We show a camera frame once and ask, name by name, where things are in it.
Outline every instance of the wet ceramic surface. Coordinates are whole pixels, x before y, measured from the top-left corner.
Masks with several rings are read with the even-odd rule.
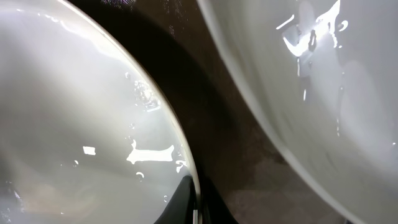
[[[157,87],[74,7],[0,1],[0,29],[3,223],[154,223],[197,184]]]
[[[199,1],[262,128],[355,223],[395,223],[395,1]]]

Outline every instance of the glossy white surface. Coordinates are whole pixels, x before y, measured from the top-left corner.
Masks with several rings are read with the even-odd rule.
[[[154,223],[185,175],[200,193],[168,103],[79,10],[1,0],[0,49],[0,223]]]
[[[289,164],[352,222],[397,223],[398,2],[198,2]]]

